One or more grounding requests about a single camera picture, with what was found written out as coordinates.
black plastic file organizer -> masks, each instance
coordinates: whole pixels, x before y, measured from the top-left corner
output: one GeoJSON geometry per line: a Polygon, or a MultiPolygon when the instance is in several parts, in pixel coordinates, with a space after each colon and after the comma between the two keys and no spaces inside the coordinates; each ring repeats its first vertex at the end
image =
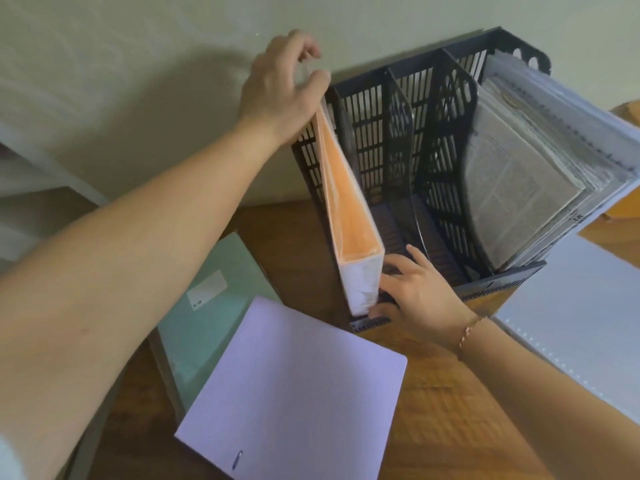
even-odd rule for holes
{"type": "MultiPolygon", "coordinates": [[[[486,55],[496,50],[551,71],[548,56],[497,28],[343,80],[326,94],[338,140],[386,251],[406,255],[406,244],[422,249],[464,300],[517,286],[546,264],[496,273],[470,224],[461,156],[477,81],[486,55]]],[[[309,127],[292,149],[333,256],[315,141],[309,127]]],[[[362,331],[385,322],[356,317],[351,327],[362,331]]]]}

white label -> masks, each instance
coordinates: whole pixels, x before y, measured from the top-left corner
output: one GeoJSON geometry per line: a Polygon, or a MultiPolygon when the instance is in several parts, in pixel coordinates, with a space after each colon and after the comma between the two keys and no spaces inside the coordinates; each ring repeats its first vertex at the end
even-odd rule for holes
{"type": "Polygon", "coordinates": [[[187,291],[187,298],[195,311],[226,289],[227,281],[222,275],[222,271],[218,270],[199,285],[187,291]]]}

teal folder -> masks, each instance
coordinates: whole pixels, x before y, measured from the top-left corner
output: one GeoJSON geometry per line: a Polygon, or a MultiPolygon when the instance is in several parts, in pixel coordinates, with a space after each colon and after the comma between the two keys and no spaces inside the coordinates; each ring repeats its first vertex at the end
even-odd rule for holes
{"type": "Polygon", "coordinates": [[[193,404],[256,295],[280,302],[238,234],[218,241],[158,325],[184,411],[193,404]]]}

person's right arm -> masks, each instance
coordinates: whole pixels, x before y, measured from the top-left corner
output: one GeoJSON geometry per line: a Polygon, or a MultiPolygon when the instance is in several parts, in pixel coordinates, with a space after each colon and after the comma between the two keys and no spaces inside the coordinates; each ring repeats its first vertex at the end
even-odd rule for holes
{"type": "MultiPolygon", "coordinates": [[[[477,320],[428,259],[389,255],[401,274],[380,288],[399,305],[381,303],[370,316],[404,323],[452,353],[477,320]]],[[[640,479],[640,428],[612,406],[532,354],[489,319],[471,329],[461,359],[482,381],[549,471],[560,479],[640,479]]]]}

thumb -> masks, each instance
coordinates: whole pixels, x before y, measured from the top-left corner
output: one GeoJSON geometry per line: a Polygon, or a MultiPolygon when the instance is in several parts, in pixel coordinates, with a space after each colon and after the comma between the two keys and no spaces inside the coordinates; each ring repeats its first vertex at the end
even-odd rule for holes
{"type": "Polygon", "coordinates": [[[300,88],[300,100],[309,115],[315,113],[324,93],[331,83],[331,73],[327,70],[311,72],[307,83],[300,88]]]}
{"type": "Polygon", "coordinates": [[[378,303],[369,309],[369,318],[380,317],[391,318],[392,321],[397,322],[402,318],[402,312],[393,303],[378,303]]]}

